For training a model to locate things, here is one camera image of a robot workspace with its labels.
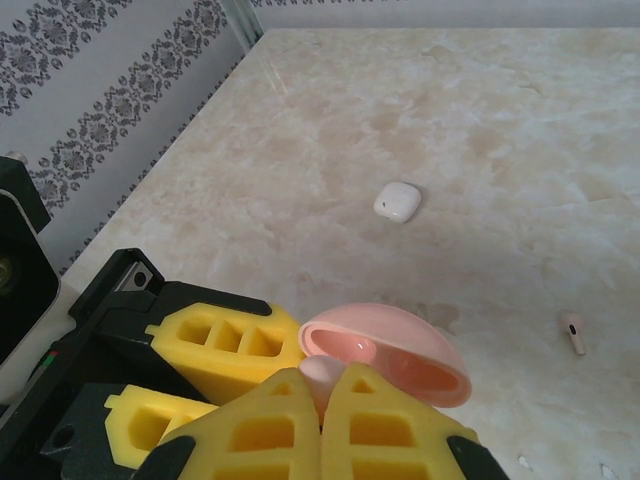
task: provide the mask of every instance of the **pink earbud case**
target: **pink earbud case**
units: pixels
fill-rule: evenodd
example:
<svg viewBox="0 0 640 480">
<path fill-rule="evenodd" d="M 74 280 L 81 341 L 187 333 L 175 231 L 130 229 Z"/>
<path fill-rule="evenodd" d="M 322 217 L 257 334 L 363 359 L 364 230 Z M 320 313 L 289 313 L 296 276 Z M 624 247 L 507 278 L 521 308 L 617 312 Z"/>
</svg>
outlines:
<svg viewBox="0 0 640 480">
<path fill-rule="evenodd" d="M 369 364 L 429 405 L 456 407 L 471 395 L 469 375 L 453 346 L 427 322 L 396 307 L 333 308 L 302 325 L 299 342 L 308 356 Z"/>
</svg>

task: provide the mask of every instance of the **floral pattern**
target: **floral pattern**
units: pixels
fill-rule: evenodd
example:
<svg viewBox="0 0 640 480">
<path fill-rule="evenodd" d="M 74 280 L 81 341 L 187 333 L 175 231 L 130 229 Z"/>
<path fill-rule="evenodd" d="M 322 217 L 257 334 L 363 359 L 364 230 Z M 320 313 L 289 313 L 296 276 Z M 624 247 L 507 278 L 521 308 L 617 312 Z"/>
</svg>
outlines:
<svg viewBox="0 0 640 480">
<path fill-rule="evenodd" d="M 100 18 L 100 15 L 98 10 L 89 7 L 98 4 L 122 5 L 125 0 L 50 0 L 50 3 L 65 4 L 67 9 L 73 6 L 78 18 L 92 21 Z M 47 18 L 51 20 L 47 28 L 53 32 L 57 28 L 57 17 L 51 12 Z M 51 147 L 50 156 L 40 159 L 38 164 L 42 170 L 30 173 L 52 216 L 70 200 L 71 191 L 82 188 L 79 180 L 86 180 L 95 173 L 96 165 L 104 161 L 104 154 L 118 147 L 121 139 L 171 88 L 171 80 L 180 78 L 191 61 L 200 56 L 203 47 L 226 26 L 227 18 L 217 1 L 197 0 L 193 9 L 186 10 L 173 23 L 173 28 L 165 31 L 163 38 L 156 40 L 140 61 L 128 68 L 128 72 L 118 79 L 117 85 L 104 92 L 103 98 L 93 104 L 93 111 L 85 112 L 77 120 L 77 125 L 67 130 L 68 138 L 58 140 Z M 43 31 L 42 22 L 39 31 Z M 67 37 L 60 35 L 56 38 L 62 42 Z M 70 44 L 61 45 L 61 48 L 67 48 Z M 33 69 L 38 61 L 38 57 L 27 55 L 24 66 Z"/>
<path fill-rule="evenodd" d="M 13 22 L 15 34 L 0 32 L 0 115 L 12 115 L 31 97 L 31 86 L 43 86 L 64 59 L 91 41 L 91 33 L 106 27 L 107 15 L 117 16 L 132 1 L 48 0 L 28 9 L 26 22 Z"/>
</svg>

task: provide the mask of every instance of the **white earbud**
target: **white earbud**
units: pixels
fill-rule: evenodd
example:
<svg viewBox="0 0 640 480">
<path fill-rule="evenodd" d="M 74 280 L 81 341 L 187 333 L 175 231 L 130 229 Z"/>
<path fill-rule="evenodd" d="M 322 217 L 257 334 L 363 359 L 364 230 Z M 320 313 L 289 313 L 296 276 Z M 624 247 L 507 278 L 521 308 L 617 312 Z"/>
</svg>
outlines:
<svg viewBox="0 0 640 480">
<path fill-rule="evenodd" d="M 584 355 L 586 350 L 582 342 L 582 330 L 584 329 L 584 321 L 577 313 L 565 313 L 559 320 L 562 329 L 569 334 L 573 348 L 578 355 Z"/>
<path fill-rule="evenodd" d="M 420 190 L 413 185 L 391 182 L 382 189 L 373 204 L 373 209 L 381 217 L 404 223 L 413 216 L 421 201 Z"/>
</svg>

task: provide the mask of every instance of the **black device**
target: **black device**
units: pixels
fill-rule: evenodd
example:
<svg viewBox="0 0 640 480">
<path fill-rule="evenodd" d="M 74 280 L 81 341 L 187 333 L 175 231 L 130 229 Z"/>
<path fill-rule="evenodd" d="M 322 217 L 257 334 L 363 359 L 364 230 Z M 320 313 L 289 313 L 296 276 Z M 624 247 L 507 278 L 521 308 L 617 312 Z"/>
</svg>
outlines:
<svg viewBox="0 0 640 480">
<path fill-rule="evenodd" d="M 0 157 L 0 366 L 58 295 L 37 237 L 48 222 L 24 163 Z"/>
</svg>

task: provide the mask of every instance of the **earbud charging case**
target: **earbud charging case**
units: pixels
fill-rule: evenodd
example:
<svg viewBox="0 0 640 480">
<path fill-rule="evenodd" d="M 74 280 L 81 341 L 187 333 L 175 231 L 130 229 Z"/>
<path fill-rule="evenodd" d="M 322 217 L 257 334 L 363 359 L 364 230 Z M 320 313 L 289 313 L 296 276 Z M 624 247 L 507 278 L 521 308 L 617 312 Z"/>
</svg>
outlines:
<svg viewBox="0 0 640 480">
<path fill-rule="evenodd" d="M 392 385 L 436 407 L 462 405 L 471 382 L 462 358 L 421 318 L 396 307 L 357 303 L 333 308 L 302 325 L 300 347 L 371 365 Z"/>
</svg>

